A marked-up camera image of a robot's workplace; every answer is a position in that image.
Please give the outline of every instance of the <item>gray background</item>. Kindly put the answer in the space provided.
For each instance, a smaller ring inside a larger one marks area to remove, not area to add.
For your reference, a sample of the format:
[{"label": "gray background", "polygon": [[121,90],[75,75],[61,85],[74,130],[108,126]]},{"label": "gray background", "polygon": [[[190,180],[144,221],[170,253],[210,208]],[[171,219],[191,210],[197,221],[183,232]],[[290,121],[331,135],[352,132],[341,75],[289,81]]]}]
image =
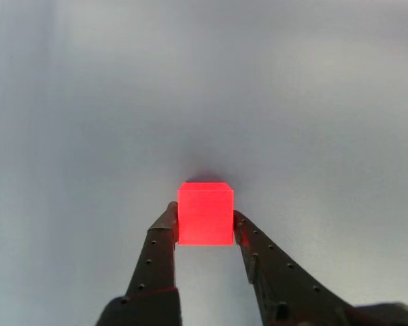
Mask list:
[{"label": "gray background", "polygon": [[[408,1],[0,1],[0,325],[92,325],[198,173],[408,303]],[[237,247],[175,254],[185,326],[260,323]]]}]

